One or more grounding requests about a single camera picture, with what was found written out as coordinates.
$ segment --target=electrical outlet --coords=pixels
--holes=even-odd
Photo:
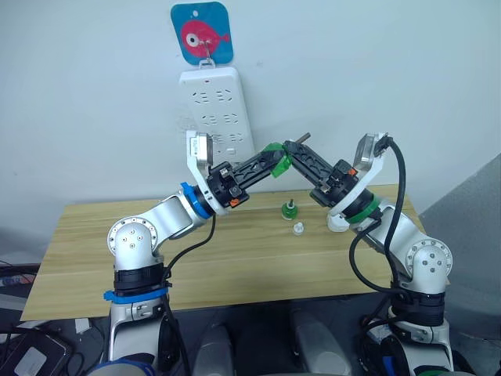
[[[216,164],[241,162],[255,155],[242,85],[235,68],[183,72],[179,84],[197,130],[212,135]]]

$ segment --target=fish sign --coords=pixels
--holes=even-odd
[[[220,2],[174,5],[171,19],[188,63],[198,65],[207,53],[216,64],[233,59],[228,12]]]

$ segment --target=pink fish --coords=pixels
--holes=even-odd
[[[182,44],[189,53],[196,57],[207,57],[205,44],[212,55],[219,42],[229,42],[229,35],[225,34],[222,37],[216,31],[203,21],[191,20],[182,25],[181,29]]]

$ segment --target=wooden table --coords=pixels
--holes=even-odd
[[[380,197],[396,197],[396,186],[373,186]],[[297,237],[294,222],[280,216],[284,201],[299,207],[297,221],[305,232]],[[124,201],[66,207],[45,254],[24,309],[22,320],[105,316],[109,302],[103,292],[113,289],[114,257],[106,246],[109,228],[120,218],[148,210],[157,201]],[[406,199],[404,212],[420,225]],[[357,280],[348,263],[350,231],[332,233],[326,208],[308,191],[255,193],[250,200],[218,217],[213,239],[173,269],[170,290],[173,309],[225,306],[292,298],[344,295],[370,291]],[[162,245],[166,261],[183,248],[204,239],[204,226],[180,240]],[[383,255],[365,243],[357,248],[357,263],[373,282],[389,285]]]

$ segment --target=white wall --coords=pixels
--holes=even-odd
[[[0,3],[4,259],[40,259],[67,203],[191,181],[180,141],[193,119],[177,86],[191,66],[173,3]],[[390,132],[419,212],[500,151],[498,1],[225,5],[256,147],[310,131],[334,163],[365,132]],[[389,157],[375,183],[396,180]],[[256,190],[301,188],[289,171]]]

